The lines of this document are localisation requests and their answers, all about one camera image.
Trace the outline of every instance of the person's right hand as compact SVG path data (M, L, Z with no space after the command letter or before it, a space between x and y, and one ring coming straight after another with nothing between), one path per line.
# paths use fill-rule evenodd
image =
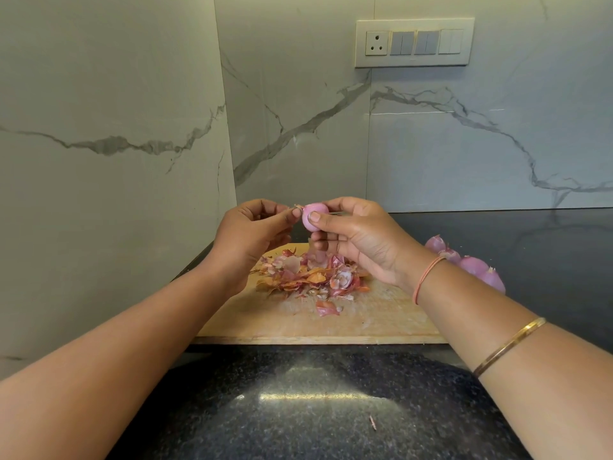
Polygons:
M410 236L378 203L341 197L324 204L330 211L345 211L350 216L312 212L309 221L321 229L311 234L315 248L346 256L379 281L400 285L402 253Z

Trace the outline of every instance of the power socket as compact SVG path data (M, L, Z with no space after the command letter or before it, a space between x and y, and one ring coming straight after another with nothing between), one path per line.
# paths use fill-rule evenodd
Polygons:
M389 31L366 32L366 56L385 56L389 44Z

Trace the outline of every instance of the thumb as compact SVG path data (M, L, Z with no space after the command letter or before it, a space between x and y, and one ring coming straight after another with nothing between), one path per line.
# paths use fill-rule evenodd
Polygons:
M275 216L262 219L258 223L262 223L271 235L276 235L280 231L292 227L301 216L302 211L300 208L288 208L281 213L277 213Z
M312 211L308 220L322 231L345 235L347 238L351 238L356 231L353 216L335 216Z

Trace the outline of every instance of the wall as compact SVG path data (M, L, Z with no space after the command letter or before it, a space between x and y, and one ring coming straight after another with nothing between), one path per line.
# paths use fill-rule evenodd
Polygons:
M216 0L237 197L613 205L613 0ZM355 70L357 19L476 18L467 67Z
M0 379L212 240L235 204L219 64L213 0L0 0Z

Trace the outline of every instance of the wooden cutting board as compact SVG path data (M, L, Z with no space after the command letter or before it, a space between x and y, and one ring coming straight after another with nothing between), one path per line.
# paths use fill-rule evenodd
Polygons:
M307 243L285 245L268 256ZM343 306L340 316L320 317L315 297L299 298L256 291L259 273L249 276L245 289L228 300L201 329L199 344L391 344L445 343L438 330L401 289L366 280L367 293L354 293L355 301L333 299Z

